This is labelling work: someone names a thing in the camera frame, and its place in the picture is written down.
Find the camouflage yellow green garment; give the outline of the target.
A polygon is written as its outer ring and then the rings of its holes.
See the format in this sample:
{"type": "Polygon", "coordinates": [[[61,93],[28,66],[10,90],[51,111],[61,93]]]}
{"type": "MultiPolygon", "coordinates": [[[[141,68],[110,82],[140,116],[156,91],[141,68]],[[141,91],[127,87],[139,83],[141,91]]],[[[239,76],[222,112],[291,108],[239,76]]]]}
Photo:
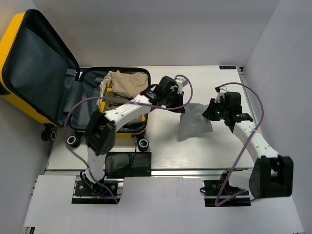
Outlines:
{"type": "MultiPolygon", "coordinates": [[[[110,98],[121,99],[121,100],[128,100],[128,98],[119,96],[119,95],[117,95],[117,94],[115,94],[113,92],[112,82],[111,81],[109,81],[107,83],[107,90],[106,90],[104,96],[108,96],[110,98]]],[[[115,108],[123,105],[124,102],[114,101],[114,100],[107,100],[107,99],[106,100],[99,99],[97,104],[98,104],[99,111],[100,112],[105,112],[105,111],[109,111],[109,110],[115,109],[115,108]]],[[[140,125],[142,125],[146,121],[147,121],[147,114],[144,114],[144,115],[141,115],[141,116],[136,117],[135,119],[131,120],[130,122],[125,124],[123,127],[124,128],[133,128],[134,129],[136,127],[139,127],[140,125]]]]}

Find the beige garment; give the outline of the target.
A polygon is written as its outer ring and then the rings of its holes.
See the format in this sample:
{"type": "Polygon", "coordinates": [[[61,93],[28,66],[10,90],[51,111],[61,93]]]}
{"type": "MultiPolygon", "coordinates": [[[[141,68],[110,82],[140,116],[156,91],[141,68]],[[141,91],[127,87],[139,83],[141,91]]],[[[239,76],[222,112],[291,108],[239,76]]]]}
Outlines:
{"type": "Polygon", "coordinates": [[[126,74],[117,70],[112,78],[113,93],[124,98],[134,98],[148,86],[148,75],[140,72],[126,74]]]}

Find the grey cloth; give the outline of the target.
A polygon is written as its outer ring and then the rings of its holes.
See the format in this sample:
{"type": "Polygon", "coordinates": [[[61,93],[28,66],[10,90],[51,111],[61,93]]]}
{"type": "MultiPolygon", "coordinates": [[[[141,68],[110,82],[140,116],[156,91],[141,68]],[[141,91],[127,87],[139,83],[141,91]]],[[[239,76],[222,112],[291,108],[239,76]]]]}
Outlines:
{"type": "Polygon", "coordinates": [[[192,102],[185,106],[185,113],[180,115],[178,141],[213,132],[211,122],[203,116],[207,108],[208,105],[192,102]]]}

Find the white green patterned garment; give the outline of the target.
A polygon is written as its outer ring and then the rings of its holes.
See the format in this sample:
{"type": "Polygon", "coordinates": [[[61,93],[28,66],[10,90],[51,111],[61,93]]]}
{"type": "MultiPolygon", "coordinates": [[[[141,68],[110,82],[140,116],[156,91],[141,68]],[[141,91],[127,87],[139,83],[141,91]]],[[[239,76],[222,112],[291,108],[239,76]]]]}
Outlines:
{"type": "Polygon", "coordinates": [[[112,78],[115,77],[116,72],[109,71],[108,74],[104,77],[103,81],[100,83],[100,92],[99,96],[103,97],[105,95],[105,92],[107,90],[107,83],[109,81],[112,81],[112,78]]]}

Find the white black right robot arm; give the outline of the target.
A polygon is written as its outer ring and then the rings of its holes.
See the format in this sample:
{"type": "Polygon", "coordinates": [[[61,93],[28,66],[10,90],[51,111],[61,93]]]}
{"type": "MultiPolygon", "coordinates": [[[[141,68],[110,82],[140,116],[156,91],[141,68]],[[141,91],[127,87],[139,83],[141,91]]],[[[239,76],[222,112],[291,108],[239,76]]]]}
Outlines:
{"type": "Polygon", "coordinates": [[[242,112],[241,94],[219,91],[210,100],[203,116],[210,121],[223,120],[243,143],[242,151],[251,156],[252,169],[231,169],[221,177],[219,194],[232,194],[237,189],[248,191],[254,198],[289,197],[293,192],[293,160],[282,156],[255,129],[254,120],[242,112]]]}

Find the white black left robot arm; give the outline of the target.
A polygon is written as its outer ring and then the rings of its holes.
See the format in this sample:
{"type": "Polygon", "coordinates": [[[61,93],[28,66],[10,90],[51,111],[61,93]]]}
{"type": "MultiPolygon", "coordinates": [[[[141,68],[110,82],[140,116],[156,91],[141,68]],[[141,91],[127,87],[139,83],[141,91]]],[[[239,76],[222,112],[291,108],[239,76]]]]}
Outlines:
{"type": "Polygon", "coordinates": [[[94,195],[103,189],[104,162],[115,144],[116,132],[133,119],[157,107],[183,113],[183,87],[190,84],[183,75],[164,76],[159,84],[150,85],[129,102],[106,112],[95,111],[87,125],[85,137],[88,151],[87,169],[82,176],[86,189],[94,195]]]}

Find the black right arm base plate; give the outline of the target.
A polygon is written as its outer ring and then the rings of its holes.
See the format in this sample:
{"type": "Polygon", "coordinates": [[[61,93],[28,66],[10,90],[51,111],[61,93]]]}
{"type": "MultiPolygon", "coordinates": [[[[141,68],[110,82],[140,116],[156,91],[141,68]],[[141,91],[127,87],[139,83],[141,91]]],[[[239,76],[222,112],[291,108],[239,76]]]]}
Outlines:
{"type": "MultiPolygon", "coordinates": [[[[221,182],[218,180],[204,180],[203,187],[199,189],[200,193],[204,196],[205,207],[215,207],[215,200],[221,188],[221,182]]],[[[218,202],[239,192],[239,188],[226,185],[218,202]]],[[[231,200],[225,202],[221,207],[248,207],[251,206],[249,192],[245,191],[231,200]]]]}

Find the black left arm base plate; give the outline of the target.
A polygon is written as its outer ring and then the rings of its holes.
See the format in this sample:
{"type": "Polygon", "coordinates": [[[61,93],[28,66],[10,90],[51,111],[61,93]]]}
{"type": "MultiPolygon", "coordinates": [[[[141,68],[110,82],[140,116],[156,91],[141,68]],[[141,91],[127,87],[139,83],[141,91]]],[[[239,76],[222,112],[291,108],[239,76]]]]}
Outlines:
{"type": "MultiPolygon", "coordinates": [[[[120,201],[123,189],[123,179],[122,178],[109,178],[106,177],[103,181],[103,184],[106,185],[110,191],[115,196],[117,202],[120,201]]],[[[99,186],[96,188],[95,192],[85,185],[81,178],[76,177],[73,195],[72,195],[72,204],[97,204],[97,205],[117,205],[114,198],[111,196],[110,192],[99,186]]]]}

